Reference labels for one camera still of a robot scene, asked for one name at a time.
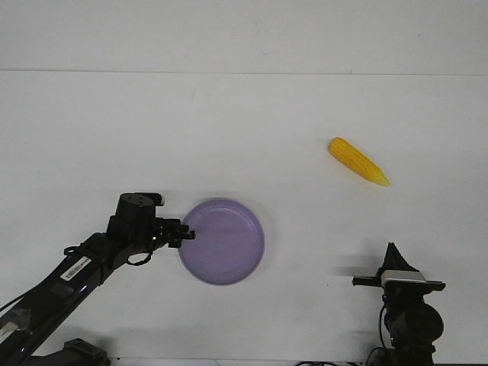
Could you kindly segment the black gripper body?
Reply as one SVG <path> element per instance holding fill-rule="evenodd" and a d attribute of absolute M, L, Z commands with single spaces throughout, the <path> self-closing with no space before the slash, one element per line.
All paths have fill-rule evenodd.
<path fill-rule="evenodd" d="M 139 204 L 133 193 L 122 194 L 106 235 L 128 246 L 131 252 L 153 252 L 168 245 L 170 233 L 164 231 L 164 218 L 156 216 L 156 208 Z"/>
<path fill-rule="evenodd" d="M 381 287 L 380 278 L 357 276 L 353 277 L 354 286 Z M 423 297 L 432 292 L 441 292 L 445 289 L 442 281 L 428 281 L 424 284 L 389 283 L 384 290 L 385 301 L 388 305 L 406 305 L 408 303 L 421 303 Z"/>

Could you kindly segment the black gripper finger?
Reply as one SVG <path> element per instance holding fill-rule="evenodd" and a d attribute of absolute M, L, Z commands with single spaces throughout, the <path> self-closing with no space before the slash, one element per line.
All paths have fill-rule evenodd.
<path fill-rule="evenodd" d="M 399 249 L 396 247 L 394 243 L 391 244 L 391 262 L 392 262 L 392 269 L 396 271 L 416 271 L 419 272 L 418 269 L 411 266 L 405 258 L 401 255 Z"/>
<path fill-rule="evenodd" d="M 188 233 L 189 226 L 184 225 L 179 219 L 164 219 L 164 231 L 167 233 Z"/>
<path fill-rule="evenodd" d="M 181 248 L 182 242 L 185 240 L 195 239 L 195 231 L 191 230 L 187 233 L 183 232 L 173 232 L 168 236 L 168 247 L 169 248 Z"/>
<path fill-rule="evenodd" d="M 394 262 L 394 243 L 389 242 L 384 256 L 383 264 L 377 270 L 376 276 L 379 278 L 385 271 L 393 267 Z"/>

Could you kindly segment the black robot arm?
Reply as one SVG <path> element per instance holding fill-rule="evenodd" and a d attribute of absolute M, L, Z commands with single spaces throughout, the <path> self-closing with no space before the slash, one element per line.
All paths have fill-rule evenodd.
<path fill-rule="evenodd" d="M 366 365 L 433 365 L 434 341 L 444 332 L 440 313 L 425 302 L 425 296 L 445 289 L 443 281 L 429 281 L 411 266 L 392 242 L 387 245 L 382 266 L 373 276 L 354 276 L 354 286 L 383 290 L 378 328 L 390 335 L 390 347 L 380 336 Z"/>
<path fill-rule="evenodd" d="M 178 249 L 195 233 L 179 219 L 157 217 L 157 193 L 124 193 L 103 233 L 64 251 L 64 259 L 1 317 L 1 363 L 22 365 L 97 287 L 123 265 L 141 266 L 164 246 Z"/>

